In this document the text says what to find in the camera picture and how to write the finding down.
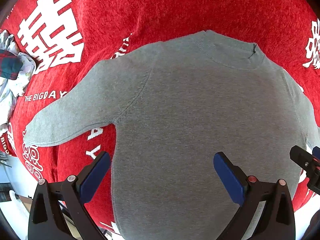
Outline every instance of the white cloth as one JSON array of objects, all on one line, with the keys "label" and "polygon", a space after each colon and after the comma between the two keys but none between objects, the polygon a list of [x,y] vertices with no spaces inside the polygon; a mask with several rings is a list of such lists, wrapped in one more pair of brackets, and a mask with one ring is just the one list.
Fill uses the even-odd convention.
[{"label": "white cloth", "polygon": [[30,213],[21,202],[21,200],[16,199],[16,194],[13,190],[9,191],[9,195],[11,198],[11,207],[12,212],[17,216],[17,222],[15,225],[12,225],[13,228],[19,227],[19,230],[16,231],[16,234],[19,236],[20,239],[27,239],[28,240],[28,225],[29,225],[29,216]]},{"label": "white cloth", "polygon": [[17,97],[23,96],[36,70],[36,63],[25,53],[21,53],[14,41],[14,35],[4,30],[0,34],[0,49],[8,50],[23,63],[16,80],[0,77],[0,136],[8,130],[8,120],[16,106]]}]

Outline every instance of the metal rivet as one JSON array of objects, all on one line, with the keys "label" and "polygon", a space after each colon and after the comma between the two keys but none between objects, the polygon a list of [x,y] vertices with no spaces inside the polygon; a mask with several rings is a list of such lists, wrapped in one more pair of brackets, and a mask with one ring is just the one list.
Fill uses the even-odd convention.
[{"label": "metal rivet", "polygon": [[287,184],[287,183],[285,182],[284,179],[280,179],[280,180],[279,180],[279,184],[280,184],[281,186],[284,186],[284,185]]},{"label": "metal rivet", "polygon": [[75,176],[75,175],[70,175],[70,176],[68,177],[68,181],[69,181],[69,182],[73,182],[75,179],[76,179],[76,176]]},{"label": "metal rivet", "polygon": [[44,183],[45,183],[45,179],[41,179],[41,180],[38,181],[39,185],[43,185]]},{"label": "metal rivet", "polygon": [[255,176],[249,176],[248,180],[252,183],[257,182],[257,178]]}]

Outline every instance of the black clamp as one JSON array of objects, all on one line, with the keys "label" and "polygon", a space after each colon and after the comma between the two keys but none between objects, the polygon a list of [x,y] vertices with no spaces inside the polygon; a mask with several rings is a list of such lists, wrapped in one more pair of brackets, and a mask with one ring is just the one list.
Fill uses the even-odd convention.
[{"label": "black clamp", "polygon": [[315,147],[311,155],[296,145],[291,148],[290,159],[306,171],[306,176],[309,178],[307,187],[320,195],[320,160],[316,158],[318,149]]},{"label": "black clamp", "polygon": [[101,152],[78,176],[70,175],[56,183],[39,180],[30,210],[28,239],[75,240],[58,203],[65,201],[82,239],[105,240],[84,204],[92,199],[110,165],[109,154]]},{"label": "black clamp", "polygon": [[217,240],[241,240],[261,201],[266,203],[249,239],[295,240],[293,206],[283,179],[270,183],[259,181],[255,176],[246,176],[223,152],[215,154],[213,165],[233,202],[240,205]]}]

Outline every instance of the red blanket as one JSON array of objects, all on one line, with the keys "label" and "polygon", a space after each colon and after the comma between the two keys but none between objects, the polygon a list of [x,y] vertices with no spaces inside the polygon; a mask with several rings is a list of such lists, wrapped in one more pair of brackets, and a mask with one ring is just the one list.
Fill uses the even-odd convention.
[{"label": "red blanket", "polygon": [[[112,156],[113,125],[49,148],[24,147],[24,130],[37,112],[68,93],[96,62],[207,29],[258,43],[302,86],[320,124],[319,28],[305,0],[19,0],[2,29],[14,33],[20,49],[40,65],[11,117],[16,155],[35,178],[49,182],[77,174],[101,150]],[[91,96],[83,95],[84,104]],[[114,222],[110,182],[109,171],[86,205],[94,221],[108,229]],[[307,193],[300,184],[295,210]]]}]

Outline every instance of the blue clamp pad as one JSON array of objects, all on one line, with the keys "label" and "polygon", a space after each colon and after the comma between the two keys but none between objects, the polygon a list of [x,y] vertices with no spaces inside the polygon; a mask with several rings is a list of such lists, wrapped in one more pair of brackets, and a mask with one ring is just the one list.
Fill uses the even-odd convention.
[{"label": "blue clamp pad", "polygon": [[312,155],[320,160],[320,148],[318,146],[312,149]]},{"label": "blue clamp pad", "polygon": [[234,166],[223,152],[214,155],[213,166],[232,201],[241,206],[249,187],[247,176],[238,166]]},{"label": "blue clamp pad", "polygon": [[92,200],[110,166],[110,156],[108,153],[104,152],[79,187],[79,197],[82,204],[88,203]]}]

